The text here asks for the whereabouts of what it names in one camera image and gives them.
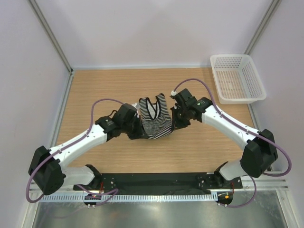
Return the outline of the black white striped tank top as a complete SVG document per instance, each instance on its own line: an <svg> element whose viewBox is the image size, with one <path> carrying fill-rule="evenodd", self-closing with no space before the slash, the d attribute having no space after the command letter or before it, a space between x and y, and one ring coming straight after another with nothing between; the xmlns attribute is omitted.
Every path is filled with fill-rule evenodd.
<svg viewBox="0 0 304 228"><path fill-rule="evenodd" d="M148 139L159 139L173 132L172 118L163 93L152 103L148 97L139 99L142 126Z"/></svg>

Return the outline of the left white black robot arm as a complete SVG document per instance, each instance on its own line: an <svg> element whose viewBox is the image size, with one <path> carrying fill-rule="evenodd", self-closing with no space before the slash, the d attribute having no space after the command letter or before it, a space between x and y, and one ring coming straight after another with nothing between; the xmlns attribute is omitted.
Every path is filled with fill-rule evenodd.
<svg viewBox="0 0 304 228"><path fill-rule="evenodd" d="M102 175L93 165L73 168L69 164L122 133L130 139L144 137L138 104L123 104L113 117L99 118L88 130L61 145L50 149L37 148L28 173L43 195L51 195L64 186L73 186L75 190L80 187L96 190L102 182Z"/></svg>

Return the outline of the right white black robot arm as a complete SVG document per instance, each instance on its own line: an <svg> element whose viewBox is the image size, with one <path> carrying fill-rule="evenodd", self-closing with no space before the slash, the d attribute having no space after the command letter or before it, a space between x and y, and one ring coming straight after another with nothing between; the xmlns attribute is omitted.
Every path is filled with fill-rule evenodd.
<svg viewBox="0 0 304 228"><path fill-rule="evenodd" d="M270 144L274 136L269 130L259 131L232 117L224 119L210 99L203 97L198 100L188 89L179 93L172 91L171 98L175 100L171 108L175 129L185 128L191 120L196 120L222 132L242 149L241 158L227 161L214 171L214 182L219 188L227 187L231 180L241 176L258 178L277 160L276 147Z"/></svg>

